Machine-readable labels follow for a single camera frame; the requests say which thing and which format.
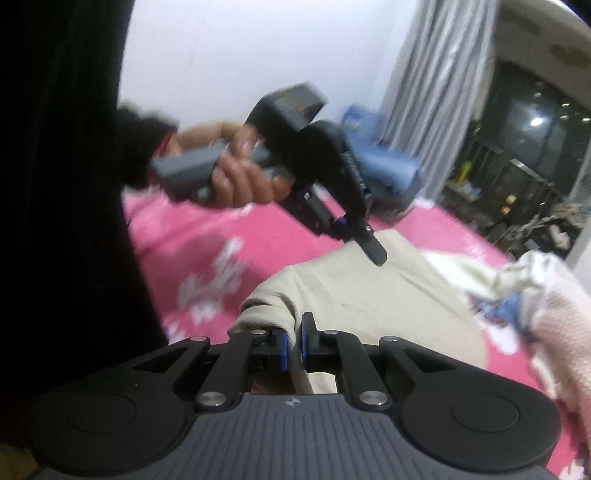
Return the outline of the person's left hand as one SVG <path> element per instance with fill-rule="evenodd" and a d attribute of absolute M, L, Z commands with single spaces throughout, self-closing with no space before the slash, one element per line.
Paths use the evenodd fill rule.
<path fill-rule="evenodd" d="M 215 140 L 228 141 L 211 175 L 211 206 L 242 208 L 247 204 L 281 201 L 290 193 L 290 181 L 283 176 L 270 178 L 252 161 L 259 134 L 249 125 L 220 122 Z"/>

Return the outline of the person's left forearm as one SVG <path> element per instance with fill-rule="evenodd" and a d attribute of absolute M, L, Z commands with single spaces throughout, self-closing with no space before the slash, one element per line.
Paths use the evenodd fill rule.
<path fill-rule="evenodd" d="M 173 133 L 165 147 L 167 155 L 180 155 L 186 151 L 217 142 L 228 142 L 235 153 L 242 153 L 249 146 L 249 134 L 242 125 L 231 121 L 195 124 Z"/>

